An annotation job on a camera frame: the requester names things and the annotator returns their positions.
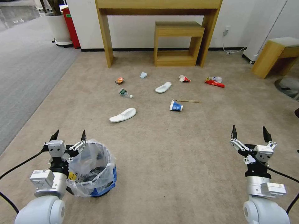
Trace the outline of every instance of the white slipper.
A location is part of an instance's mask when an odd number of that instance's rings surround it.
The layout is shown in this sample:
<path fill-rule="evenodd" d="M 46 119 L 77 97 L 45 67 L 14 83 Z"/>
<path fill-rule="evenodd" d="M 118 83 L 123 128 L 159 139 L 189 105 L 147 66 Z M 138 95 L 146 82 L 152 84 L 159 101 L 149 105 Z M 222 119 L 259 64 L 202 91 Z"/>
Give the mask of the white slipper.
<path fill-rule="evenodd" d="M 171 87 L 171 82 L 166 82 L 163 85 L 155 89 L 157 93 L 164 93 Z"/>
<path fill-rule="evenodd" d="M 121 114 L 109 118 L 109 121 L 111 121 L 112 123 L 124 121 L 124 120 L 130 119 L 131 117 L 134 117 L 136 112 L 137 112 L 136 109 L 131 107 L 129 109 L 126 109 Z"/>

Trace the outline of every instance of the red wrapper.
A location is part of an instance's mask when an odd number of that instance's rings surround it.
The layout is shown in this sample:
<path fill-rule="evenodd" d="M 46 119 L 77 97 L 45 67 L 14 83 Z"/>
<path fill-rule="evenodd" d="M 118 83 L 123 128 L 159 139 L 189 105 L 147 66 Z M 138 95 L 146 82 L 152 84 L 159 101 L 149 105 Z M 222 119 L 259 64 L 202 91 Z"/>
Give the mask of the red wrapper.
<path fill-rule="evenodd" d="M 179 79 L 180 79 L 180 82 L 190 82 L 191 81 L 190 79 L 188 79 L 186 76 L 183 76 L 183 75 L 180 75 Z"/>
<path fill-rule="evenodd" d="M 218 86 L 218 87 L 221 87 L 221 88 L 224 88 L 225 85 L 222 84 L 222 83 L 219 83 L 219 82 L 216 82 L 214 80 L 205 80 L 205 83 L 206 84 L 209 84 L 209 85 L 213 85 L 213 86 Z"/>

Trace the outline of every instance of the red trash bin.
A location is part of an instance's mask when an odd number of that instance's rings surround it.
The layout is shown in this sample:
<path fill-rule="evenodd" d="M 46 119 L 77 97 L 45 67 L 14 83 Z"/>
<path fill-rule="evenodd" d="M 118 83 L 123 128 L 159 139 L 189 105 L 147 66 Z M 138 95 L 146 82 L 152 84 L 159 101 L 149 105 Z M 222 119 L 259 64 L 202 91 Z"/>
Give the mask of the red trash bin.
<path fill-rule="evenodd" d="M 72 17 L 71 17 L 71 14 L 69 12 L 69 8 L 64 8 L 62 10 L 63 12 L 63 15 L 64 15 L 64 19 L 66 21 L 66 25 L 69 29 L 69 34 L 71 36 L 71 39 L 72 39 L 72 42 L 73 42 L 73 45 L 74 45 L 74 48 L 77 49 L 77 48 L 80 48 L 80 43 L 79 43 L 79 39 L 78 39 L 78 36 L 77 36 L 77 33 L 76 33 L 76 30 L 75 30 L 75 26 L 74 26 L 74 23 L 73 23 L 73 20 L 72 20 Z"/>

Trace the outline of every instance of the green label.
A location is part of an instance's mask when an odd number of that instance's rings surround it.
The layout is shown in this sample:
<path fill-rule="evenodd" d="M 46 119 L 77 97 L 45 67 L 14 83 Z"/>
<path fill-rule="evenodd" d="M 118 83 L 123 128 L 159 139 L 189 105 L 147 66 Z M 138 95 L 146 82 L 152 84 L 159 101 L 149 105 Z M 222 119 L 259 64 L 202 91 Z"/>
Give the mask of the green label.
<path fill-rule="evenodd" d="M 125 89 L 122 89 L 122 90 L 119 92 L 119 94 L 122 95 L 122 96 L 126 95 L 126 93 L 127 93 L 127 91 L 126 91 Z"/>

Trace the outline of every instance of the white flower pot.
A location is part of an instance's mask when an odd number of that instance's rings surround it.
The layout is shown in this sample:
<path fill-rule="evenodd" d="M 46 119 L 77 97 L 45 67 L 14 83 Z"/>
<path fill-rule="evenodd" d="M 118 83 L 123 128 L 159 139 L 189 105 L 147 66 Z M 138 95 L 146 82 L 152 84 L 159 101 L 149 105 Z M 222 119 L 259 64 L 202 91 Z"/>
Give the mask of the white flower pot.
<path fill-rule="evenodd" d="M 68 27 L 66 26 L 64 16 L 54 16 L 52 12 L 45 14 L 45 16 L 50 25 L 50 29 L 52 31 L 53 37 L 55 38 L 56 44 L 72 44 L 73 42 L 71 41 L 71 37 L 69 34 Z"/>

